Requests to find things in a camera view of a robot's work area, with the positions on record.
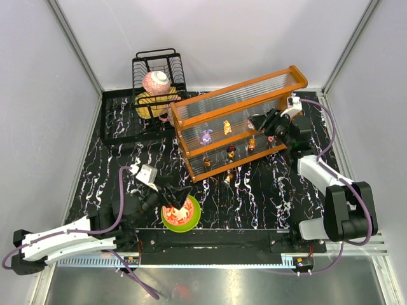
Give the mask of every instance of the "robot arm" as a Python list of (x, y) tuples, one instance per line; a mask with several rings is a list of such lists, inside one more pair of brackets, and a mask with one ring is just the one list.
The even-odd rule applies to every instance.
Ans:
[(287, 146), (287, 164), (325, 195), (324, 216), (298, 223), (301, 238), (343, 241), (368, 235), (369, 222), (348, 186), (357, 191), (366, 205), (371, 218), (371, 234), (375, 235), (378, 226), (369, 184), (344, 177), (317, 157), (310, 147), (311, 121), (299, 115), (302, 112), (300, 98), (289, 97), (287, 101), (289, 108), (285, 111), (272, 109), (264, 116), (252, 116), (249, 119), (259, 132), (267, 137), (276, 136), (283, 142)]
[[(191, 187), (172, 187), (172, 177), (156, 177), (157, 169), (149, 165), (141, 168), (133, 165), (130, 171), (138, 181), (149, 186), (143, 199), (127, 196), (125, 207), (121, 208), (120, 201), (115, 201), (71, 224), (42, 233), (15, 231), (13, 244), (20, 250), (11, 258), (11, 269), (18, 275), (29, 275), (72, 255), (117, 248), (130, 250), (136, 240), (134, 227), (146, 220), (148, 211), (160, 205), (180, 209), (191, 191)], [(92, 233), (111, 227), (120, 215), (120, 208), (123, 213), (118, 226), (103, 234)]]

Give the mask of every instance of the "orange wooden frame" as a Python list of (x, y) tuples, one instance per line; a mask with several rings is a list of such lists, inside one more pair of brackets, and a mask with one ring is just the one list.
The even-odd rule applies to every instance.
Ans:
[[(294, 80), (294, 81), (296, 81), (296, 83), (291, 85), (292, 82), (287, 79), (285, 87), (283, 87), (281, 89), (274, 90), (274, 91), (271, 91), (269, 93), (262, 94), (262, 95), (259, 95), (257, 97), (253, 97), (253, 98), (250, 98), (250, 99), (247, 99), (247, 100), (243, 100), (243, 101), (237, 102), (236, 104), (233, 104), (233, 105), (227, 105), (227, 106), (222, 107), (220, 109), (209, 111), (209, 112), (204, 113), (204, 114), (199, 114), (198, 116), (195, 116), (195, 117), (192, 117), (192, 118), (187, 118), (185, 120), (182, 120), (181, 116), (179, 115), (178, 108), (180, 108), (180, 107), (184, 107), (186, 105), (196, 103), (196, 102), (199, 102), (201, 100), (205, 100), (205, 99), (208, 99), (208, 98), (211, 98), (211, 97), (216, 97), (216, 96), (218, 96), (220, 94), (231, 92), (231, 91), (239, 89), (239, 88), (241, 88), (243, 86), (255, 84), (255, 83), (258, 83), (260, 81), (264, 81), (266, 79), (274, 78), (274, 77), (277, 77), (277, 76), (280, 76), (280, 75), (283, 75), (283, 74), (289, 74), (290, 76), (292, 76), (291, 81)], [(218, 119), (218, 118), (222, 118), (222, 117), (227, 116), (229, 114), (233, 114), (233, 113), (238, 112), (238, 111), (243, 111), (245, 109), (249, 109), (251, 107), (261, 105), (261, 104), (264, 104), (266, 102), (269, 102), (271, 100), (276, 100), (276, 99), (279, 100), (278, 103), (277, 103), (277, 108), (279, 110), (284, 110), (284, 109), (287, 108), (287, 98), (289, 96), (291, 96), (291, 92), (295, 91), (297, 89), (300, 89), (300, 88), (305, 88), (305, 87), (307, 87), (307, 85), (308, 85), (308, 81), (305, 78), (305, 76), (302, 75), (302, 73), (297, 69), (296, 66), (292, 65), (288, 69), (284, 69), (284, 70), (281, 70), (281, 71), (278, 71), (278, 72), (267, 74), (265, 76), (261, 76), (259, 78), (244, 81), (242, 83), (239, 83), (239, 84), (236, 84), (236, 85), (233, 85), (233, 86), (229, 86), (229, 87), (226, 87), (226, 88), (223, 88), (223, 89), (220, 89), (220, 90), (216, 90), (216, 91), (213, 91), (213, 92), (206, 93), (205, 95), (199, 95), (197, 97), (189, 98), (187, 100), (182, 100), (180, 102), (171, 103), (170, 107), (171, 107), (171, 110), (172, 110), (172, 115), (174, 117), (174, 127), (176, 129), (177, 138), (179, 139), (180, 150), (183, 152), (185, 165), (186, 165), (186, 168), (188, 169), (188, 171), (189, 171), (189, 173), (191, 175), (192, 181), (193, 182), (198, 182), (200, 180), (204, 180), (204, 179), (206, 179), (206, 178), (208, 178), (210, 176), (213, 176), (213, 175), (216, 175), (218, 173), (227, 171), (227, 170), (229, 170), (231, 168), (234, 168), (236, 166), (240, 166), (240, 165), (243, 165), (245, 163), (254, 161), (255, 159), (259, 159), (259, 158), (262, 158), (264, 156), (268, 156), (269, 154), (272, 154), (272, 153), (275, 153), (275, 152), (280, 151), (282, 149), (285, 149), (286, 147), (285, 147), (285, 145), (279, 145), (277, 147), (273, 147), (271, 149), (261, 151), (261, 152), (259, 152), (257, 154), (253, 154), (252, 156), (240, 159), (240, 160), (238, 160), (236, 162), (232, 162), (232, 163), (229, 163), (227, 165), (223, 165), (223, 166), (221, 166), (221, 167), (219, 167), (217, 169), (210, 170), (208, 172), (201, 173), (201, 174), (195, 176), (194, 173), (193, 173), (193, 169), (192, 169), (192, 167), (191, 167), (191, 165), (189, 163), (190, 158), (195, 157), (195, 156), (199, 156), (199, 155), (203, 155), (207, 151), (217, 149), (217, 148), (225, 146), (225, 145), (227, 145), (229, 143), (233, 143), (233, 142), (236, 142), (238, 140), (248, 138), (251, 135), (258, 134), (258, 132), (256, 130), (249, 130), (249, 131), (240, 133), (238, 135), (234, 135), (232, 137), (228, 137), (228, 138), (225, 137), (224, 139), (218, 140), (215, 143), (209, 144), (207, 146), (202, 146), (202, 147), (199, 147), (199, 148), (196, 148), (196, 149), (193, 149), (193, 150), (189, 151), (188, 150), (188, 145), (187, 145), (187, 143), (184, 140), (183, 135), (182, 135), (183, 130), (187, 130), (187, 129), (191, 128), (191, 127), (194, 127), (196, 125), (200, 125), (200, 124), (203, 124), (203, 123), (208, 123), (210, 121), (213, 121), (213, 120)]]
[(235, 167), (238, 167), (240, 165), (246, 164), (248, 162), (254, 161), (256, 159), (260, 159), (262, 157), (268, 156), (269, 154), (275, 153), (277, 151), (281, 151), (281, 150), (283, 150), (285, 148), (286, 148), (286, 146), (284, 144), (281, 144), (279, 146), (276, 146), (276, 147), (267, 149), (265, 151), (259, 152), (258, 154), (253, 154), (252, 156), (249, 156), (247, 158), (240, 159), (240, 160), (238, 160), (236, 162), (232, 162), (232, 163), (229, 163), (227, 165), (221, 166), (221, 167), (219, 167), (219, 168), (217, 168), (215, 170), (211, 170), (211, 171), (208, 171), (206, 173), (201, 173), (200, 175), (197, 175), (197, 176), (194, 176), (193, 172), (190, 172), (191, 177), (192, 177), (192, 181), (193, 182), (198, 182), (198, 181), (204, 180), (204, 179), (209, 178), (209, 177), (211, 177), (213, 175), (217, 175), (219, 173), (230, 170), (231, 168), (235, 168)]

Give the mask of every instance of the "orange figurine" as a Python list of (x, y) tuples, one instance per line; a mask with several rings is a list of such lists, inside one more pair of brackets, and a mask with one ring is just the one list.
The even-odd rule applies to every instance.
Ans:
[(225, 135), (231, 132), (231, 124), (228, 120), (223, 121), (223, 131)]
[(256, 140), (250, 139), (249, 140), (249, 147), (247, 148), (249, 152), (253, 152), (254, 148), (256, 147)]

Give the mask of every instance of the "metal frame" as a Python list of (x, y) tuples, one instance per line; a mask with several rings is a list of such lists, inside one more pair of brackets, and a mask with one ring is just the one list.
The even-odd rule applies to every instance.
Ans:
[[(81, 177), (83, 163), (85, 162), (86, 154), (88, 152), (88, 147), (89, 147), (90, 141), (92, 139), (93, 129), (96, 126), (96, 121), (97, 121), (97, 117), (99, 115), (101, 105), (102, 105), (102, 97), (100, 96), (97, 107), (95, 109), (95, 112), (93, 113), (91, 123), (89, 125), (88, 133), (86, 135), (86, 141), (82, 147), (81, 159), (78, 163), (75, 178), (72, 182), (71, 190), (69, 192), (69, 197), (68, 197), (68, 201), (66, 203), (64, 215), (61, 219), (61, 226), (64, 225), (64, 222), (69, 213), (69, 209), (71, 208), (72, 203), (74, 201), (76, 187), (78, 186), (79, 178)], [(31, 299), (28, 304), (30, 304), (30, 305), (44, 305), (45, 304), (46, 296), (48, 295), (48, 290), (50, 289), (52, 276), (55, 271), (56, 265), (57, 264), (52, 264), (51, 266), (46, 267), (45, 270), (38, 275), (37, 282), (34, 286), (34, 290), (32, 292)]]
[(103, 87), (100, 85), (99, 80), (97, 79), (95, 73), (93, 72), (92, 68), (88, 60), (86, 59), (85, 54), (83, 53), (78, 40), (75, 38), (75, 35), (69, 26), (67, 18), (65, 17), (62, 9), (57, 0), (45, 0), (48, 3), (52, 13), (54, 14), (55, 18), (57, 19), (58, 24), (62, 32), (64, 33), (68, 43), (71, 45), (73, 52), (75, 53), (76, 57), (78, 58), (79, 63), (81, 64), (85, 74), (88, 76), (92, 86), (95, 88), (98, 95), (101, 95), (103, 92)]
[[(66, 36), (69, 44), (72, 47), (72, 50), (75, 52), (75, 55), (78, 58), (78, 61), (82, 65), (86, 75), (89, 77), (89, 80), (92, 84), (92, 86), (95, 88), (96, 92), (100, 95), (99, 98), (99, 105), (95, 110), (95, 113), (92, 118), (92, 124), (90, 125), (90, 129), (88, 131), (88, 137), (87, 141), (84, 145), (83, 148), (83, 153), (82, 153), (82, 159), (78, 164), (78, 169), (76, 172), (75, 179), (73, 181), (73, 185), (71, 188), (71, 192), (69, 195), (69, 200), (68, 204), (66, 206), (66, 210), (64, 213), (64, 218), (62, 219), (62, 224), (64, 223), (64, 220), (66, 218), (66, 215), (69, 211), (69, 208), (72, 204), (73, 201), (73, 196), (74, 192), (76, 190), (76, 184), (79, 181), (79, 176), (82, 171), (82, 164), (84, 162), (85, 156), (86, 156), (86, 151), (88, 148), (88, 145), (91, 141), (91, 136), (92, 136), (92, 131), (96, 123), (97, 115), (99, 113), (100, 105), (101, 105), (101, 95), (103, 92), (103, 87), (100, 85), (99, 80), (97, 79), (95, 73), (93, 72), (92, 68), (90, 67), (90, 64), (88, 63), (88, 60), (86, 59), (85, 54), (83, 53), (81, 47), (79, 46), (79, 43), (77, 39), (75, 38), (73, 31), (71, 27), (69, 26), (69, 23), (65, 17), (65, 15), (62, 12), (62, 9), (58, 3), (57, 0), (46, 0), (48, 3), (52, 13), (55, 15), (55, 18), (57, 19), (57, 22), (60, 25), (60, 28), (62, 29), (62, 32)], [(330, 109), (330, 104), (328, 101), (328, 97), (326, 96), (326, 93), (331, 89), (335, 79), (339, 75), (343, 65), (345, 64), (346, 60), (348, 59), (348, 56), (350, 55), (351, 51), (353, 50), (356, 42), (360, 38), (364, 28), (367, 26), (369, 20), (373, 16), (374, 12), (378, 8), (379, 4), (382, 2), (382, 0), (371, 0), (365, 9), (359, 23), (357, 24), (354, 32), (352, 33), (351, 38), (349, 39), (344, 51), (342, 52), (339, 60), (337, 61), (331, 75), (329, 76), (326, 84), (324, 85), (323, 89), (315, 88), (315, 90), (312, 89), (307, 89), (307, 90), (301, 90), (301, 91), (316, 91), (317, 96), (320, 100), (320, 103), (327, 106), (328, 109)], [(211, 91), (208, 88), (202, 88), (202, 90), (197, 90), (197, 91)], [(329, 131), (329, 134), (331, 135), (332, 132), (332, 126), (330, 124), (327, 124), (327, 128)], [(343, 144), (341, 141), (341, 136), (338, 134), (338, 140), (336, 141), (336, 144), (333, 147), (334, 152), (336, 154), (336, 159), (338, 162), (338, 166), (340, 167), (341, 173), (346, 175), (347, 177), (352, 178), (353, 173), (352, 170), (349, 167), (348, 159), (346, 152), (343, 148)], [(381, 251), (377, 251), (378, 244), (380, 245)], [(336, 250), (336, 245), (331, 245), (330, 243), (327, 244), (327, 248), (329, 249), (329, 253), (333, 253)], [(375, 256), (372, 256), (372, 261), (375, 264), (375, 269), (376, 273), (380, 282), (380, 286), (382, 288), (383, 295), (385, 296), (385, 300), (387, 304), (404, 304), (403, 298), (401, 297), (400, 289), (398, 287), (396, 278), (394, 276), (394, 272), (392, 270), (392, 267), (390, 265), (389, 257), (387, 256), (387, 251), (385, 250), (385, 245), (383, 244), (383, 240), (380, 234), (378, 236), (375, 236), (372, 239), (372, 242), (366, 245), (365, 247), (360, 247), (355, 251), (359, 251), (358, 255), (372, 255), (374, 253), (378, 254)], [(355, 255), (356, 253), (348, 248), (345, 248), (344, 250), (344, 255)], [(32, 297), (29, 301), (29, 304), (32, 305), (44, 305), (46, 302), (46, 297), (48, 294), (48, 290), (50, 288), (50, 283), (52, 280), (53, 272), (55, 270), (56, 264), (46, 268), (39, 276), (38, 280), (36, 283), (36, 286), (34, 288)]]
[[(118, 137), (118, 138), (109, 138), (106, 137), (106, 109), (107, 109), (107, 100), (110, 98), (120, 98), (120, 97), (129, 97), (132, 96), (132, 89), (120, 89), (120, 90), (113, 90), (113, 91), (105, 91), (102, 94), (102, 107), (100, 108), (100, 139), (102, 143), (106, 146), (114, 146), (118, 144), (125, 144), (125, 143), (134, 143), (140, 142), (145, 140), (151, 140), (154, 135), (156, 135), (156, 125), (153, 123), (151, 128), (145, 129), (143, 132), (140, 132), (138, 135), (129, 135), (125, 137)], [(155, 105), (167, 105), (169, 102), (157, 102)], [(142, 105), (131, 105), (133, 110), (138, 107), (147, 107), (151, 108), (150, 104), (142, 104)], [(175, 130), (173, 128), (160, 130), (161, 137), (173, 137), (175, 135)]]
[[(240, 90), (243, 87), (246, 87), (248, 85), (257, 85), (261, 83), (262, 81), (266, 81), (268, 79), (273, 79), (279, 76), (287, 75), (287, 79), (289, 79), (289, 76), (292, 77), (292, 79), (295, 81), (295, 83), (292, 85), (292, 82), (289, 82), (286, 80), (286, 84), (283, 88), (276, 89), (274, 91), (270, 91), (268, 93), (261, 93), (257, 96), (247, 98), (241, 101), (236, 101), (234, 104), (230, 105), (225, 105), (224, 107), (214, 109), (212, 111), (206, 112), (206, 113), (201, 113), (196, 116), (189, 116), (187, 118), (182, 118), (179, 116), (179, 111), (178, 109), (185, 107), (187, 105), (191, 105), (194, 103), (199, 103), (201, 101), (207, 100), (209, 98), (214, 98), (217, 96), (221, 96), (222, 94), (229, 93), (229, 92), (234, 92), (235, 90)], [(235, 84), (220, 90), (212, 91), (210, 93), (207, 93), (205, 95), (199, 95), (197, 97), (189, 98), (188, 100), (182, 100), (177, 103), (171, 103), (171, 109), (172, 109), (172, 115), (174, 117), (174, 127), (176, 129), (176, 133), (178, 134), (178, 140), (181, 146), (181, 150), (185, 153), (186, 159), (185, 159), (185, 165), (186, 168), (188, 169), (188, 172), (190, 173), (190, 176), (192, 178), (193, 182), (198, 182), (200, 180), (204, 180), (207, 177), (210, 177), (212, 175), (215, 175), (217, 173), (225, 172), (231, 168), (234, 168), (236, 166), (240, 166), (244, 163), (253, 161), (258, 158), (262, 158), (266, 155), (272, 154), (278, 150), (282, 150), (285, 148), (284, 145), (279, 145), (276, 146), (272, 149), (267, 149), (265, 151), (261, 151), (257, 154), (253, 154), (252, 156), (242, 158), (238, 161), (230, 162), (227, 165), (220, 166), (218, 168), (208, 170), (205, 173), (197, 174), (193, 171), (192, 166), (190, 164), (190, 158), (194, 156), (199, 156), (205, 152), (213, 151), (214, 149), (220, 148), (228, 143), (237, 141), (237, 140), (242, 140), (247, 137), (250, 137), (251, 135), (257, 134), (256, 131), (245, 131), (242, 132), (238, 135), (235, 135), (233, 137), (224, 137), (222, 132), (213, 133), (212, 138), (218, 138), (222, 140), (218, 140), (216, 142), (213, 142), (212, 144), (209, 144), (205, 147), (200, 147), (198, 149), (191, 150), (193, 147), (188, 147), (183, 135), (182, 131), (185, 131), (189, 128), (192, 128), (196, 125), (201, 125), (203, 123), (208, 123), (210, 121), (213, 121), (215, 119), (220, 119), (224, 117), (227, 114), (233, 114), (236, 112), (243, 111), (245, 109), (252, 108), (257, 105), (264, 104), (266, 102), (272, 101), (272, 100), (279, 100), (278, 103), (278, 108), (280, 110), (285, 110), (287, 108), (287, 98), (291, 96), (291, 92), (295, 91), (300, 88), (305, 88), (308, 85), (308, 81), (305, 78), (305, 76), (298, 70), (298, 68), (295, 65), (291, 65), (287, 69), (277, 71), (271, 74), (267, 74), (258, 78), (250, 79), (248, 81), (244, 81), (239, 84)]]
[(345, 49), (342, 51), (342, 54), (339, 57), (339, 60), (337, 61), (331, 75), (328, 77), (328, 80), (322, 87), (322, 92), (324, 92), (325, 94), (327, 94), (328, 91), (332, 88), (332, 85), (335, 82), (336, 78), (338, 77), (340, 71), (342, 70), (342, 67), (345, 65), (345, 62), (347, 61), (350, 53), (352, 52), (354, 46), (361, 37), (363, 30), (368, 25), (369, 21), (371, 20), (373, 14), (375, 13), (376, 9), (379, 7), (379, 4), (381, 2), (382, 0), (370, 0), (368, 6), (363, 12), (361, 19), (357, 23), (356, 28), (354, 29), (354, 32), (352, 33)]
[[(138, 253), (118, 253), (125, 261), (127, 257), (134, 256), (134, 261), (138, 263)], [(123, 268), (123, 264), (117, 258), (101, 258), (100, 255), (77, 255), (74, 257), (69, 257), (62, 259), (58, 266), (60, 267), (88, 267), (88, 268)], [(147, 268), (147, 269), (258, 269), (257, 264), (200, 264), (200, 265), (189, 265), (189, 264), (134, 264), (130, 263), (130, 267), (137, 268)], [(292, 269), (294, 268), (293, 258), (288, 255), (281, 254), (280, 264), (263, 264), (262, 269)]]
[[(334, 124), (336, 124), (335, 115), (332, 112), (331, 104), (329, 103), (328, 96), (322, 93), (322, 90), (318, 90), (317, 96), (319, 102), (327, 107), (333, 116)], [(327, 124), (329, 136), (332, 137), (332, 125)], [(333, 151), (338, 162), (340, 172), (348, 178), (354, 179), (352, 169), (349, 167), (349, 161), (346, 150), (343, 146), (342, 137), (340, 132), (336, 131), (336, 141), (333, 145)], [(403, 297), (399, 285), (397, 283), (396, 276), (393, 272), (393, 268), (390, 263), (390, 258), (387, 253), (385, 243), (382, 238), (381, 232), (378, 232), (376, 236), (373, 236), (371, 241), (363, 247), (355, 247), (351, 245), (345, 245), (343, 255), (368, 255), (371, 257), (375, 266), (376, 275), (382, 288), (382, 293), (385, 298), (386, 304), (404, 304)]]

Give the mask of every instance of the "figurine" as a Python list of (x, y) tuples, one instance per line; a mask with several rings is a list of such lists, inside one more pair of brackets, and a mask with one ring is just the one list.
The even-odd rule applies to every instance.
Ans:
[(209, 168), (212, 162), (210, 162), (210, 159), (208, 157), (205, 157), (205, 159), (203, 159), (203, 165), (206, 168)]
[(233, 161), (233, 158), (235, 157), (235, 151), (236, 147), (231, 145), (226, 149), (226, 152), (228, 153), (229, 160)]
[(251, 152), (253, 152), (255, 147), (256, 147), (256, 140), (255, 139), (250, 139), (249, 140), (249, 147), (247, 148), (247, 150), (251, 153)]
[(226, 178), (224, 179), (223, 183), (225, 183), (227, 186), (230, 185), (230, 181), (233, 179), (233, 174), (229, 173)]
[(231, 125), (228, 120), (223, 121), (223, 131), (225, 135), (231, 132)]
[(206, 145), (210, 144), (210, 142), (212, 142), (212, 139), (210, 137), (211, 132), (213, 132), (212, 129), (204, 130), (202, 132), (201, 139), (200, 139), (201, 145), (206, 146)]
[(256, 129), (256, 127), (254, 127), (252, 122), (250, 122), (250, 119), (247, 120), (247, 127), (249, 127), (250, 129)]
[(274, 146), (275, 145), (275, 137), (268, 137), (267, 138), (267, 143), (269, 146)]
[[(167, 75), (162, 71), (151, 71), (146, 74), (146, 76), (142, 79), (142, 86), (144, 87), (146, 92), (138, 94), (134, 100), (135, 105), (142, 105), (142, 104), (154, 104), (157, 102), (170, 102), (173, 100), (180, 100), (181, 98), (176, 94), (177, 88), (171, 87), (171, 83), (167, 77)], [(148, 111), (148, 107), (137, 107), (135, 109), (137, 114), (142, 119), (151, 119), (150, 113)], [(168, 105), (158, 105), (158, 106), (151, 106), (151, 112), (155, 118), (164, 115), (165, 113), (169, 113)]]

